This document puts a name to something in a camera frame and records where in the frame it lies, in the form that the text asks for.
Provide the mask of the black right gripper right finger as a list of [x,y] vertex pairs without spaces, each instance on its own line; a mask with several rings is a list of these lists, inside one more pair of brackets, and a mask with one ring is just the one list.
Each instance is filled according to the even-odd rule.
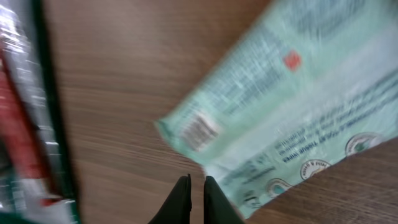
[[203,208],[204,224],[244,224],[212,176],[205,179]]

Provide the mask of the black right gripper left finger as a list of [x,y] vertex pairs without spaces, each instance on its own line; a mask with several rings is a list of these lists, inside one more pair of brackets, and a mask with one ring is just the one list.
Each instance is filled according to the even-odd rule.
[[189,224],[192,210],[192,180],[181,176],[149,224]]

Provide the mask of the mint green wipes pack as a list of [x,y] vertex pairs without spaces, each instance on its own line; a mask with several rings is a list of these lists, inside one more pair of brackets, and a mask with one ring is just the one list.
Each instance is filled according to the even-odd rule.
[[157,129],[249,218],[397,136],[397,2],[273,1]]

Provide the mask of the red stick sachet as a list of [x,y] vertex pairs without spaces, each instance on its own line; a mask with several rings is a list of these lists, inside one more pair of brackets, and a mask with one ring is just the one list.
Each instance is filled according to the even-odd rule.
[[46,187],[55,187],[48,165],[42,157],[39,140],[7,66],[1,49],[1,132],[17,172],[24,179],[38,179]]

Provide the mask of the green 3M gloves package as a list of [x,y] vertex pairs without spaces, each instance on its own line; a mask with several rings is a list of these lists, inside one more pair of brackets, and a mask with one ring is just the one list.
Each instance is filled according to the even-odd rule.
[[1,132],[1,222],[80,223],[42,1],[1,0],[1,49],[55,185],[22,178]]

